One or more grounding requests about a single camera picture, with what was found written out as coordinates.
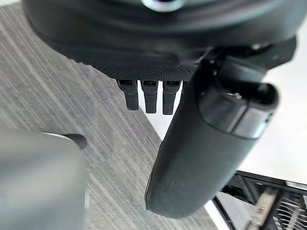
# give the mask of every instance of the textured black plastic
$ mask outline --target textured black plastic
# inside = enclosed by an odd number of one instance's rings
[[[115,79],[188,81],[212,46],[291,38],[306,0],[198,1],[157,13],[138,0],[23,0],[34,31],[51,47]]]
[[[145,194],[147,208],[183,218],[223,188],[256,140],[221,132],[201,117],[191,80],[163,140]]]

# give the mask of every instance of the gray carpet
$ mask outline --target gray carpet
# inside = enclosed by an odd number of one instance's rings
[[[80,133],[93,230],[211,230],[204,209],[172,220],[145,210],[144,190],[161,140],[141,110],[126,110],[114,80],[43,44],[19,3],[0,8],[0,126]]]

